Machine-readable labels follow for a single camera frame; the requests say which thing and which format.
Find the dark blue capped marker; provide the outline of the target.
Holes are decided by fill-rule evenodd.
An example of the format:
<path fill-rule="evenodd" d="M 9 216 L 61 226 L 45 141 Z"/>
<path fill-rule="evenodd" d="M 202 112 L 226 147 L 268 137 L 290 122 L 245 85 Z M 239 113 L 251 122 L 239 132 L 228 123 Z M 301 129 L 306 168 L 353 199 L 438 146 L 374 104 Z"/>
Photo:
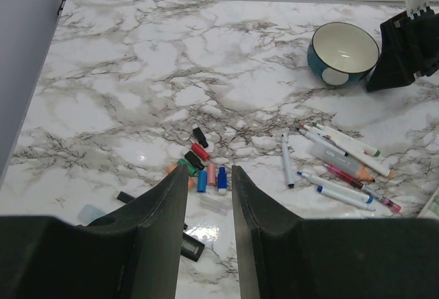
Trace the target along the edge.
<path fill-rule="evenodd" d="M 365 211 L 376 211 L 376 209 L 374 207 L 369 206 L 367 203 L 363 203 L 359 200 L 350 198 L 348 196 L 345 196 L 341 193 L 338 193 L 336 191 L 324 188 L 322 186 L 318 186 L 317 187 L 317 192 L 325 195 L 329 198 L 333 198 L 334 200 L 338 200 L 340 202 L 343 202 L 345 204 L 351 205 L 351 206 L 355 206 L 361 210 L 365 210 Z"/>

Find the black pen cap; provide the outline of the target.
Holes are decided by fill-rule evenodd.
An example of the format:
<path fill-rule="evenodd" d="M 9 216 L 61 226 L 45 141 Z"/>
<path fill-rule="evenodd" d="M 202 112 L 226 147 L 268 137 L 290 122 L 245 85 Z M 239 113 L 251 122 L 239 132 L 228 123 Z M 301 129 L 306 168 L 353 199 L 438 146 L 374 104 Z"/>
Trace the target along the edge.
<path fill-rule="evenodd" d="M 194 124 L 192 126 L 192 133 L 199 145 L 201 145 L 203 148 L 207 148 L 209 146 L 207 139 L 199 125 Z"/>
<path fill-rule="evenodd" d="M 196 167 L 199 170 L 203 170 L 205 168 L 202 161 L 192 152 L 188 151 L 184 154 L 184 158 L 194 167 Z"/>

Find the dark blue pen cap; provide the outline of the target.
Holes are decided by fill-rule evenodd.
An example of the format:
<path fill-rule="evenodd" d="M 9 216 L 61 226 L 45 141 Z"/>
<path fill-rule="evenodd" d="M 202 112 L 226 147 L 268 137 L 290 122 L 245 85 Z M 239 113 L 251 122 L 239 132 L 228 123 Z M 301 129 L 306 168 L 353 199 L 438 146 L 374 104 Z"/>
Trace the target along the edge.
<path fill-rule="evenodd" d="M 220 167 L 217 175 L 217 190 L 219 195 L 225 196 L 227 194 L 227 174 L 226 168 Z"/>

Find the green pen cap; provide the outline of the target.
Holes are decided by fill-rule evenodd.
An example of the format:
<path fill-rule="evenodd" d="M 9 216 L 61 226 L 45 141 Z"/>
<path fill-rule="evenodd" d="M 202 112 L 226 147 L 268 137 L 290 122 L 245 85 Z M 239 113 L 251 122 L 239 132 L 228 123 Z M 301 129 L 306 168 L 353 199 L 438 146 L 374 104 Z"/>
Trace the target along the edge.
<path fill-rule="evenodd" d="M 189 165 L 189 163 L 183 158 L 179 159 L 177 163 L 179 165 Z"/>

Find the blue capped white marker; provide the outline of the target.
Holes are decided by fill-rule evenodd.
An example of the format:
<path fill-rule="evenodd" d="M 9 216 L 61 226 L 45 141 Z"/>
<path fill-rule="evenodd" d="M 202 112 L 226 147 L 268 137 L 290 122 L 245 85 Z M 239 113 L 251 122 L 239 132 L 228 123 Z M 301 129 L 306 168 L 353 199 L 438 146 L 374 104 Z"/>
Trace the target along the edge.
<path fill-rule="evenodd" d="M 370 197 L 368 194 L 365 194 L 365 193 L 362 193 L 359 191 L 355 191 L 354 189 L 349 189 L 347 187 L 343 187 L 339 184 L 335 184 L 333 182 L 330 182 L 329 180 L 325 180 L 325 179 L 320 178 L 318 176 L 306 174 L 306 173 L 301 172 L 301 171 L 297 171 L 297 174 L 313 184 L 316 184 L 318 186 L 322 186 L 325 189 L 333 190 L 334 192 L 337 192 L 339 194 L 343 194 L 346 197 L 353 198 L 355 200 L 359 200 L 359 201 L 366 203 L 366 204 L 370 204 L 373 201 L 373 198 Z"/>

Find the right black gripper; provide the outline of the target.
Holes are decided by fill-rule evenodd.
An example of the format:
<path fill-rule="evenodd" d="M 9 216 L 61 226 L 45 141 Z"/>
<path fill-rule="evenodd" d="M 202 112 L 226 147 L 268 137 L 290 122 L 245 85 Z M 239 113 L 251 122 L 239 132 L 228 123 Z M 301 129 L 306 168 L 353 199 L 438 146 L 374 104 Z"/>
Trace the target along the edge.
<path fill-rule="evenodd" d="M 369 93 L 409 86 L 416 73 L 429 77 L 438 70 L 438 14 L 433 10 L 413 19 L 394 16 L 380 30 L 381 54 L 366 85 Z"/>

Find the pink pen cap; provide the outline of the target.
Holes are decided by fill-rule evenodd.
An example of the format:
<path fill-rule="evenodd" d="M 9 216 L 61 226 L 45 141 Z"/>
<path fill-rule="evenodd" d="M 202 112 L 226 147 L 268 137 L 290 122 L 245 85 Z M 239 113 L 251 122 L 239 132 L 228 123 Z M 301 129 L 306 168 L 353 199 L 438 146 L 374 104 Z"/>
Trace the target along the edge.
<path fill-rule="evenodd" d="M 216 171 L 215 171 L 215 165 L 213 163 L 209 163 L 207 166 L 206 184 L 208 186 L 215 186 L 216 185 Z"/>

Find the green white marker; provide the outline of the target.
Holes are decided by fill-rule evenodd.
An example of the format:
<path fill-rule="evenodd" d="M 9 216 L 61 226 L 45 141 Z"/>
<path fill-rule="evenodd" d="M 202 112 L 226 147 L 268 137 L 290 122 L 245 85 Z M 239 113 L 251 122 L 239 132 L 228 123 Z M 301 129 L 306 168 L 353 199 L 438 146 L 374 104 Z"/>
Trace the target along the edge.
<path fill-rule="evenodd" d="M 343 134 L 338 130 L 330 128 L 329 126 L 321 125 L 316 122 L 313 122 L 312 125 L 313 127 L 323 131 L 327 136 L 330 136 L 332 139 L 340 139 L 341 141 L 346 141 L 349 145 L 352 145 L 354 148 L 359 149 L 366 155 L 378 157 L 381 154 L 381 151 L 378 150 L 377 148 L 362 143 L 361 141 L 358 141 L 357 139 L 354 139 L 346 134 Z"/>

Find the black capped white marker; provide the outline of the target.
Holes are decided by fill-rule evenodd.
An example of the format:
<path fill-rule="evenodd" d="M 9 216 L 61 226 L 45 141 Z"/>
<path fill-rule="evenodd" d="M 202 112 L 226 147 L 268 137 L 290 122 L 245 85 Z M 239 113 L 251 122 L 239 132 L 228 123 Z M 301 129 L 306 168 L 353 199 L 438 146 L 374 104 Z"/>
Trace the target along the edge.
<path fill-rule="evenodd" d="M 337 151 L 338 153 L 340 153 L 340 154 L 342 154 L 342 155 L 344 155 L 344 156 L 348 156 L 348 154 L 347 154 L 344 150 L 338 148 L 337 146 L 335 146 L 334 144 L 332 144 L 329 140 L 326 140 L 326 139 L 322 138 L 321 136 L 318 136 L 317 134 L 314 134 L 313 132 L 310 132 L 310 131 L 304 130 L 304 129 L 302 129 L 302 128 L 299 128 L 298 131 L 299 131 L 303 136 L 305 136 L 306 138 L 312 140 L 313 142 L 315 142 L 315 143 L 320 143 L 320 144 L 322 144 L 322 145 L 325 145 L 325 146 L 327 146 L 327 147 L 329 147 L 329 148 L 331 148 L 331 149 Z"/>

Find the white pen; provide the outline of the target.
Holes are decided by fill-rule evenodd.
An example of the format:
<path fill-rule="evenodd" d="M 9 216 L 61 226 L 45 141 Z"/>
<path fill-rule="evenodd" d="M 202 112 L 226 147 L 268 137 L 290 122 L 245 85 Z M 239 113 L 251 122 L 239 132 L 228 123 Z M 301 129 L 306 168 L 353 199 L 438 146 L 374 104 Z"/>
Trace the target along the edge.
<path fill-rule="evenodd" d="M 283 156 L 283 166 L 284 166 L 287 186 L 290 189 L 292 189 L 295 186 L 295 182 L 294 182 L 294 175 L 293 175 L 293 171 L 292 171 L 291 160 L 290 160 L 290 156 L 289 156 L 288 140 L 287 140 L 286 134 L 281 135 L 281 151 L 282 151 L 282 156 Z"/>

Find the orange highlighter clear cap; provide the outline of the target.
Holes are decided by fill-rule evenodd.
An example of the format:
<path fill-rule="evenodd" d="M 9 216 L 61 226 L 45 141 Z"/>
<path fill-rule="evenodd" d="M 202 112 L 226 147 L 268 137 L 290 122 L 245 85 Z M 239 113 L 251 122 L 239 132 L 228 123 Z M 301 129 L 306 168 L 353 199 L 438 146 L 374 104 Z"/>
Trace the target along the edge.
<path fill-rule="evenodd" d="M 375 179 L 369 174 L 367 169 L 358 161 L 349 158 L 321 143 L 314 143 L 311 146 L 310 154 L 319 158 L 326 164 L 343 171 L 356 180 L 366 182 L 375 182 Z"/>

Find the maroon gel pen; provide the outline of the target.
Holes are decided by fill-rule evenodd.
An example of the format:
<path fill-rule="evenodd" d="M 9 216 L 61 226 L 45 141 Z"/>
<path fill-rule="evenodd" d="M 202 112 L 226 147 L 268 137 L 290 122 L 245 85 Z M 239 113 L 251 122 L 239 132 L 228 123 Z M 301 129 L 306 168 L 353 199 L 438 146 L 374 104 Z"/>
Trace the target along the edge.
<path fill-rule="evenodd" d="M 354 179 L 352 176 L 344 173 L 343 171 L 340 171 L 339 169 L 333 166 L 330 166 L 328 164 L 324 164 L 324 166 L 330 173 L 337 176 L 339 179 L 345 181 L 346 183 L 350 184 L 352 187 L 359 189 L 360 191 L 368 194 L 374 200 L 380 202 L 384 206 L 387 206 L 394 213 L 399 213 L 401 211 L 401 207 L 398 204 L 386 198 L 385 196 L 377 193 L 376 191 L 372 190 L 371 188 L 369 188 L 367 185 L 363 184 L 359 180 Z"/>

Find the red pen cap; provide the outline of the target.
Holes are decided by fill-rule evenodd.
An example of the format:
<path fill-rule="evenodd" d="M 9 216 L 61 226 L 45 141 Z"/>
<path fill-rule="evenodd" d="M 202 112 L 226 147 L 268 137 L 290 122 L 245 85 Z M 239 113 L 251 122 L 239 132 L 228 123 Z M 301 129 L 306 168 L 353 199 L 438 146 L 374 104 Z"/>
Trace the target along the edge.
<path fill-rule="evenodd" d="M 208 161 L 211 155 L 198 143 L 192 143 L 192 152 L 203 161 Z"/>

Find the red capped white marker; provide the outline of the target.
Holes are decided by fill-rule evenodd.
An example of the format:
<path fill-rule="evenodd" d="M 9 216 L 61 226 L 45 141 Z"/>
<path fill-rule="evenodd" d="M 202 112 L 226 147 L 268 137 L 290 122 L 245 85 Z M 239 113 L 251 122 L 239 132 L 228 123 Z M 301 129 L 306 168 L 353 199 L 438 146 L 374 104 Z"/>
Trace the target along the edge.
<path fill-rule="evenodd" d="M 357 148 L 354 148 L 352 145 L 349 145 L 346 141 L 341 141 L 340 139 L 332 139 L 330 136 L 327 136 L 323 131 L 309 125 L 305 125 L 304 123 L 300 123 L 300 127 L 321 136 L 322 138 L 329 140 L 332 144 L 344 150 L 348 156 L 356 158 L 361 163 L 367 165 L 369 168 L 376 171 L 378 174 L 385 176 L 386 178 L 392 178 L 393 172 L 389 167 L 382 165 L 379 161 L 375 160 L 374 156 L 369 156 L 364 154 Z"/>

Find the clear gel pen cap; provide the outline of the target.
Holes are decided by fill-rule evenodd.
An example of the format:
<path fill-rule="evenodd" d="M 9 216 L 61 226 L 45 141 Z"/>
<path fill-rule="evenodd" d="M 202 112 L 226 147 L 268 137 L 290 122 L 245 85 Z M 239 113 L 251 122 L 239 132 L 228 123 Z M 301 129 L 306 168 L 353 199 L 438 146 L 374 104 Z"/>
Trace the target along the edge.
<path fill-rule="evenodd" d="M 231 209 L 230 203 L 220 202 L 218 200 L 212 199 L 205 195 L 200 197 L 200 206 L 209 211 L 224 216 L 226 216 L 229 210 Z"/>

